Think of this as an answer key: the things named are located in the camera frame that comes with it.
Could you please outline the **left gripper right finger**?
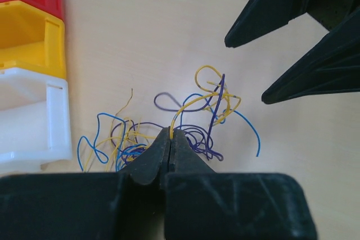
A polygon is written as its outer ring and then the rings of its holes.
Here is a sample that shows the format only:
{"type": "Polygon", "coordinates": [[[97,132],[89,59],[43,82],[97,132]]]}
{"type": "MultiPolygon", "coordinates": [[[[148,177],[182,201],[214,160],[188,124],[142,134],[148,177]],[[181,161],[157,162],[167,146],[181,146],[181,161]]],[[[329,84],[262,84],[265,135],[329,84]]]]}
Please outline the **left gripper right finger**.
{"type": "Polygon", "coordinates": [[[216,173],[175,130],[165,176],[166,239],[317,239],[300,184],[281,173],[216,173]]]}

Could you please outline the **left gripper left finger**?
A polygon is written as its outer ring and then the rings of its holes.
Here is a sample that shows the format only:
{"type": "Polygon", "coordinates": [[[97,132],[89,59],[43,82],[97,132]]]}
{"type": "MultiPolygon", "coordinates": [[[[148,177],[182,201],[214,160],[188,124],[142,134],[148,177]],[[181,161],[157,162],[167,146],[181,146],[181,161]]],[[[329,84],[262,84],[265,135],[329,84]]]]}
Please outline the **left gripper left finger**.
{"type": "Polygon", "coordinates": [[[1,239],[114,239],[125,173],[1,178],[1,239]]]}

